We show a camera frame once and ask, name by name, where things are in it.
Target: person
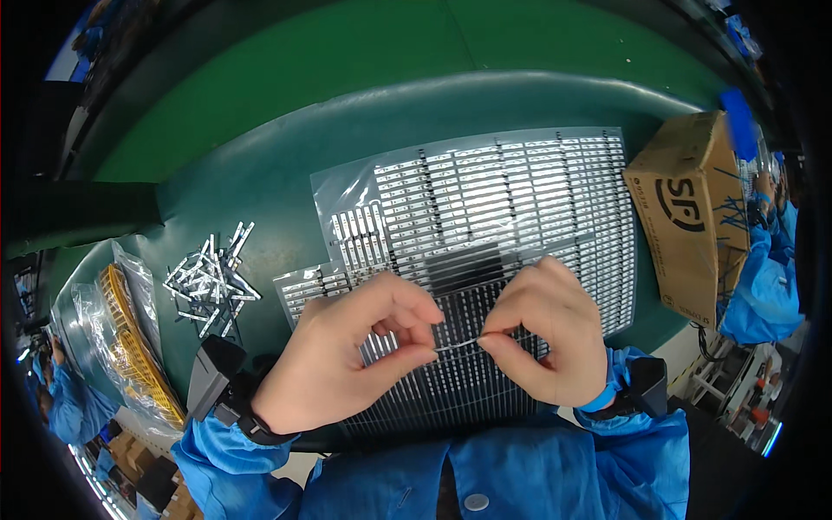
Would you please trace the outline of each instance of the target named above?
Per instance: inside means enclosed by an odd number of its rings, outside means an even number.
[[[390,273],[340,299],[311,300],[251,411],[290,438],[361,412],[438,358],[430,325],[442,320],[427,291]],[[505,334],[520,324],[550,345],[541,361]],[[358,347],[371,330],[393,331],[400,346],[364,367]],[[171,453],[206,518],[685,516],[684,412],[596,417],[629,380],[626,359],[644,354],[604,346],[598,308],[566,266],[546,256],[524,268],[499,295],[478,342],[538,401],[577,407],[585,429],[547,413],[468,438],[340,453],[318,461],[305,491],[269,475],[286,463],[291,440],[254,443],[238,423],[228,428],[213,414],[191,421]]]
[[[59,439],[80,446],[93,440],[119,405],[98,390],[87,386],[67,365],[57,339],[52,339],[52,377],[54,390],[38,386],[37,403],[41,418]]]
[[[37,380],[43,386],[47,387],[50,395],[55,395],[55,380],[52,378],[52,359],[46,351],[39,352],[32,360],[32,372],[37,376]]]
[[[104,29],[110,25],[122,2],[123,0],[98,0],[87,17],[84,30],[72,40],[72,50],[78,54],[79,59],[95,59],[98,46],[104,37]]]
[[[720,327],[738,344],[780,341],[804,320],[795,273],[797,209],[789,201],[785,174],[775,187],[763,171],[755,188],[752,207],[759,207],[760,218],[749,218],[750,252]]]

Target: sf express box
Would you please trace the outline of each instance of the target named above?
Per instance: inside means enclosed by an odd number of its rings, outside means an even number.
[[[661,301],[714,330],[750,250],[727,124],[723,111],[669,119],[624,172]]]

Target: wire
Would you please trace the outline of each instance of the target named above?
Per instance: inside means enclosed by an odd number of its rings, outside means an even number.
[[[705,336],[705,327],[698,323],[694,323],[691,321],[691,327],[697,329],[699,331],[699,351],[702,352],[702,357],[706,360],[710,361],[711,363],[718,363],[720,361],[725,361],[728,359],[728,356],[723,356],[721,358],[715,358],[708,352],[707,347],[707,338]]]

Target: green table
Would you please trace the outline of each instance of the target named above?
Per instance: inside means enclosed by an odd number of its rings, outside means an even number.
[[[310,174],[404,146],[547,126],[620,126],[632,159],[667,117],[716,108],[726,87],[667,41],[608,13],[576,2],[489,3],[340,2],[205,64],[98,171],[100,181],[161,182],[164,226],[120,242],[163,276],[209,233],[256,222],[240,272],[264,299],[244,308],[241,334],[249,359],[279,353],[290,330],[272,278],[328,259]],[[638,237],[635,324],[608,343],[650,352],[687,320],[658,301]],[[74,315],[71,283],[92,280],[109,255],[101,245],[62,252],[52,280],[68,279],[57,296],[65,317]],[[174,323],[158,282],[164,365],[184,401],[199,340],[190,324]],[[78,332],[70,341],[84,352]],[[87,379],[112,395],[101,369],[79,357]]]

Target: coat button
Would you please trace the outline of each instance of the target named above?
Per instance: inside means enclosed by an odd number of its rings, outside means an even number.
[[[474,493],[465,498],[463,505],[468,511],[482,511],[488,507],[488,497],[481,493]]]

